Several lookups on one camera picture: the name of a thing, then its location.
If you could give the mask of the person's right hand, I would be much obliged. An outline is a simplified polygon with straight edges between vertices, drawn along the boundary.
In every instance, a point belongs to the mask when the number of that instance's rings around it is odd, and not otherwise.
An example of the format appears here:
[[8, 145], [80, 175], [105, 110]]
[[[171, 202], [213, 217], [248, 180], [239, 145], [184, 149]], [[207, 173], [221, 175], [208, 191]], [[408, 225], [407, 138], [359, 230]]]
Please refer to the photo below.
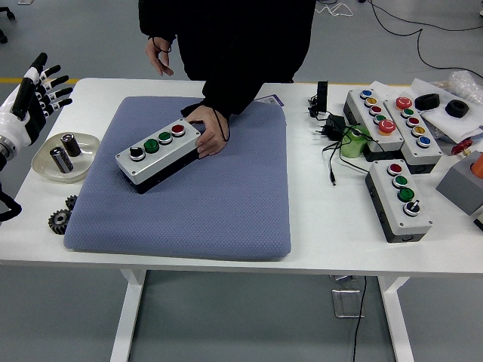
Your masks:
[[163, 38], [151, 37], [146, 43], [145, 53], [159, 75], [172, 76], [174, 74], [170, 68], [170, 52], [171, 43]]

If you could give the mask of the person's left hand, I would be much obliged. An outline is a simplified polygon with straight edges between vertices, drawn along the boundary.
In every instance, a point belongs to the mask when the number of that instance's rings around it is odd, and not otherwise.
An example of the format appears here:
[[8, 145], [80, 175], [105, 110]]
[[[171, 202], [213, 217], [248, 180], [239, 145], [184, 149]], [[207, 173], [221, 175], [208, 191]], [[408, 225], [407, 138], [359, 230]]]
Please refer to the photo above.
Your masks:
[[198, 106], [187, 116], [189, 123], [202, 123], [204, 133], [198, 138], [196, 145], [198, 156], [204, 158], [216, 155], [227, 144], [229, 125], [226, 118], [218, 111], [207, 106]]

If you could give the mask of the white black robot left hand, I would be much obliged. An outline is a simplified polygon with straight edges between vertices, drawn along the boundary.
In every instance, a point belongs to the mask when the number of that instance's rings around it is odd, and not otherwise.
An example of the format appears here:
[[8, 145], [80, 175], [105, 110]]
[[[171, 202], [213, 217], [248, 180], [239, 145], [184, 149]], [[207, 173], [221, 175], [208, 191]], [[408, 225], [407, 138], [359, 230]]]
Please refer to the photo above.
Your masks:
[[47, 118], [72, 102], [73, 89], [65, 86], [69, 77], [51, 79], [60, 66], [46, 69], [47, 59], [47, 54], [39, 54], [20, 85], [1, 104], [1, 144], [12, 152], [33, 144]]

